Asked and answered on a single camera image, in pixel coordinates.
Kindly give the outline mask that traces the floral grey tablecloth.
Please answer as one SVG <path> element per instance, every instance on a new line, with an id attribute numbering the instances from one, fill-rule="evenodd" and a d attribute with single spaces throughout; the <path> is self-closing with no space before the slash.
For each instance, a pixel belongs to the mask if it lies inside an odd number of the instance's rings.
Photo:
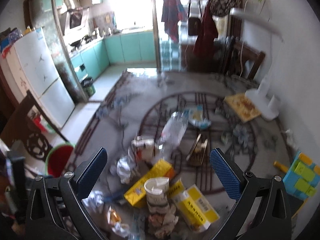
<path id="1" fill-rule="evenodd" d="M 180 145 L 167 160 L 185 186 L 196 185 L 202 191 L 223 222 L 234 201 L 224 191 L 208 157 L 200 167 L 186 162 L 196 139 L 207 142 L 207 152 L 218 147 L 243 171 L 260 178 L 279 173 L 275 161 L 286 166 L 293 161 L 293 150 L 278 120 L 257 117 L 242 122 L 225 103 L 225 97 L 243 93 L 250 86 L 248 81 L 219 74 L 126 70 L 85 128 L 65 170 L 75 170 L 100 148 L 107 150 L 108 165 L 112 165 L 127 154 L 135 137 L 158 141 L 172 113 L 201 105 L 211 126 L 199 130 L 188 125 Z"/>

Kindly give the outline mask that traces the blue plastic strip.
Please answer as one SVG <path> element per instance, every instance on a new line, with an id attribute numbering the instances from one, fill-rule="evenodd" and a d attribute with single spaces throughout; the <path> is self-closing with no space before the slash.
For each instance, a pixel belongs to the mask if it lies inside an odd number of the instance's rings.
<path id="1" fill-rule="evenodd" d="M 123 192 L 117 192 L 109 196 L 103 197 L 103 201 L 105 203 L 117 203 L 124 200 L 124 193 Z"/>

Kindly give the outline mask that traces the orange snack wrapper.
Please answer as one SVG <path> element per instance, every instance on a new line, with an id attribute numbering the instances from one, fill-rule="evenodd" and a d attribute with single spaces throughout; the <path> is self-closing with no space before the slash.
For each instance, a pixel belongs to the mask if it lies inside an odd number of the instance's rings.
<path id="1" fill-rule="evenodd" d="M 116 230 L 120 228 L 121 222 L 122 222 L 121 217 L 120 215 L 117 214 L 116 210 L 111 206 L 108 208 L 106 217 L 107 217 L 107 223 L 112 230 Z"/>

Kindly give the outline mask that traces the black patterned hanging bag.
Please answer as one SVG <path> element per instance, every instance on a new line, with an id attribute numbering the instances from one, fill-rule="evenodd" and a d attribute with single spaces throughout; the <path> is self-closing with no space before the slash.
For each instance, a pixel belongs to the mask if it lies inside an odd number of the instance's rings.
<path id="1" fill-rule="evenodd" d="M 212 16 L 225 17 L 232 8 L 239 8 L 240 0 L 209 0 L 209 8 Z"/>

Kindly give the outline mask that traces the newspaper wad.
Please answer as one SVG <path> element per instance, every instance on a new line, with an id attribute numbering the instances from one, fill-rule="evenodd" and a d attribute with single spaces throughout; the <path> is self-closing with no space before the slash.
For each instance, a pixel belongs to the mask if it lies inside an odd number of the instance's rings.
<path id="1" fill-rule="evenodd" d="M 148 233 L 157 239 L 165 239 L 174 230 L 179 217 L 176 215 L 176 206 L 170 205 L 166 214 L 151 214 L 148 216 Z"/>

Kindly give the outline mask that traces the crumpled bluish paper ball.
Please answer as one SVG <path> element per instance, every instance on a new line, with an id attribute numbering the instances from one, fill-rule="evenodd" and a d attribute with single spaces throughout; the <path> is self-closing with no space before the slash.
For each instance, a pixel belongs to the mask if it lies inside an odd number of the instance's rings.
<path id="1" fill-rule="evenodd" d="M 83 199 L 82 204 L 91 212 L 102 214 L 104 210 L 104 195 L 101 191 L 91 191 L 87 198 Z"/>

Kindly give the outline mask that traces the crushed printed paper cup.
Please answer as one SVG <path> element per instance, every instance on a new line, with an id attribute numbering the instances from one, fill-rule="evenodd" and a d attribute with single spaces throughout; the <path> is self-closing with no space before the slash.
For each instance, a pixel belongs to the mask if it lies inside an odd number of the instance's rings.
<path id="1" fill-rule="evenodd" d="M 144 184 L 146 202 L 150 213 L 166 214 L 170 209 L 167 198 L 168 177 L 150 178 Z"/>

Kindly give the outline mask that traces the dark wooden chair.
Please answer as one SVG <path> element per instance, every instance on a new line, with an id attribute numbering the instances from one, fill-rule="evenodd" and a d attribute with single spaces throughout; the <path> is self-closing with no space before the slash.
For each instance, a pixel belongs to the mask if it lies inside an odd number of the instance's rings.
<path id="1" fill-rule="evenodd" d="M 32 93 L 28 90 L 27 95 L 9 118 L 1 133 L 2 141 L 11 148 L 14 142 L 21 141 L 25 150 L 35 159 L 45 161 L 50 150 L 53 148 L 41 130 L 28 116 L 33 107 L 39 110 L 40 114 L 50 124 L 51 128 L 65 141 L 67 138 L 59 131 L 48 116 L 44 113 Z"/>

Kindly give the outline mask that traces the yellow pencil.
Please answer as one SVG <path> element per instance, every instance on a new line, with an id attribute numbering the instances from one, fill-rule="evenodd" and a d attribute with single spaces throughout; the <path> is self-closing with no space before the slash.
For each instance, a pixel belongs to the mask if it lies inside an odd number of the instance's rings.
<path id="1" fill-rule="evenodd" d="M 278 170 L 280 170 L 281 172 L 283 173 L 287 173 L 289 171 L 289 168 L 283 164 L 281 164 L 280 162 L 278 161 L 275 161 L 273 163 L 274 167 L 277 168 Z"/>

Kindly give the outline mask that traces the green bin with red liner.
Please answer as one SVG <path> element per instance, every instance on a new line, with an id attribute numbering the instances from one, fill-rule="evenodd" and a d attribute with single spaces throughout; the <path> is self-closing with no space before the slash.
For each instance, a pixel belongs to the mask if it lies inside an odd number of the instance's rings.
<path id="1" fill-rule="evenodd" d="M 52 148 L 45 161 L 45 173 L 48 176 L 59 178 L 74 150 L 70 142 L 59 144 Z"/>

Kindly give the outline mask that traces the crushed clear plastic bottle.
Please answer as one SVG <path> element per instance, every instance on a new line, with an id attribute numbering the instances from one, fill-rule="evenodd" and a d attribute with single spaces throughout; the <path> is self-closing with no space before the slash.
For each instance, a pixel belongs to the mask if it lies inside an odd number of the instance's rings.
<path id="1" fill-rule="evenodd" d="M 188 127 L 188 113 L 174 112 L 165 124 L 157 142 L 159 153 L 167 156 L 178 148 Z"/>

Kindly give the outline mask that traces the range hood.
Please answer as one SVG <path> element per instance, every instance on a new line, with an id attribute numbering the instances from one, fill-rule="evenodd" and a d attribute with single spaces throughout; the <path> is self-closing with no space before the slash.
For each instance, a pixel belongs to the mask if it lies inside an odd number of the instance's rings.
<path id="1" fill-rule="evenodd" d="M 89 8 L 83 7 L 81 0 L 63 0 L 58 10 L 60 27 L 63 35 L 84 28 L 87 24 Z"/>

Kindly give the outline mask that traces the black hanging handbag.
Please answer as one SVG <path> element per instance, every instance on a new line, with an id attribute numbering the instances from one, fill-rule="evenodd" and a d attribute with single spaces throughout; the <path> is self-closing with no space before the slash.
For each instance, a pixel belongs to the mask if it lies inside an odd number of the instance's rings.
<path id="1" fill-rule="evenodd" d="M 200 1 L 198 1 L 198 5 L 199 5 L 199 12 L 200 12 L 200 17 L 199 16 L 191 16 L 191 0 L 189 0 L 188 2 L 188 35 L 189 36 L 197 36 L 199 31 L 200 31 L 200 27 L 201 27 L 201 18 L 202 18 L 202 11 L 201 11 L 201 3 Z"/>

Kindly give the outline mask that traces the dark cigarette pack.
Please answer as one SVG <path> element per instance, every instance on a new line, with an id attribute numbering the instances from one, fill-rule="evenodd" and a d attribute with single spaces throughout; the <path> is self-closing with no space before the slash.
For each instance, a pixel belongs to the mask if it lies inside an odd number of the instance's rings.
<path id="1" fill-rule="evenodd" d="M 208 139 L 202 138 L 202 134 L 199 134 L 193 143 L 187 157 L 186 162 L 189 166 L 200 167 L 203 164 L 204 156 L 207 152 Z"/>

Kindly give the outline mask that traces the teal kitchen cabinets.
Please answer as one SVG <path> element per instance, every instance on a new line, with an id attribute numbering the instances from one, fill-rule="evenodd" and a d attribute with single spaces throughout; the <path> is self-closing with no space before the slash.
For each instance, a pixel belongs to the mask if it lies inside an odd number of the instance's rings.
<path id="1" fill-rule="evenodd" d="M 70 54 L 78 80 L 96 80 L 110 65 L 156 61 L 153 32 L 136 31 L 96 39 Z"/>

